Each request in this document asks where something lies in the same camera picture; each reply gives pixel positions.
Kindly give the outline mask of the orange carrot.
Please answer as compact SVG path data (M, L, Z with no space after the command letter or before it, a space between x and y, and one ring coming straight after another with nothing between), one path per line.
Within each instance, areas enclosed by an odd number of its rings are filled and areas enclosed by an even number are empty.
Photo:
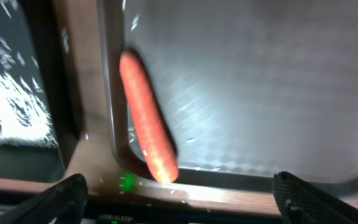
M171 184L179 168L147 72L132 52L121 54L119 71L147 167L158 183Z

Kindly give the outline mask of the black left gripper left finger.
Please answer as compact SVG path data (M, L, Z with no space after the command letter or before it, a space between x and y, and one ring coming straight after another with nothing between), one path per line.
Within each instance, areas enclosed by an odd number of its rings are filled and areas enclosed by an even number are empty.
M0 224L80 224L87 201L86 179L74 174L0 215Z

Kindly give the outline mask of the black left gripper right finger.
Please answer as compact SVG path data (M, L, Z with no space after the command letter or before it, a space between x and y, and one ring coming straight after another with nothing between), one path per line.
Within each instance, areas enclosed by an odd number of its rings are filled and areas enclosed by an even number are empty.
M289 172L273 177L273 197L285 224L358 224L358 209Z

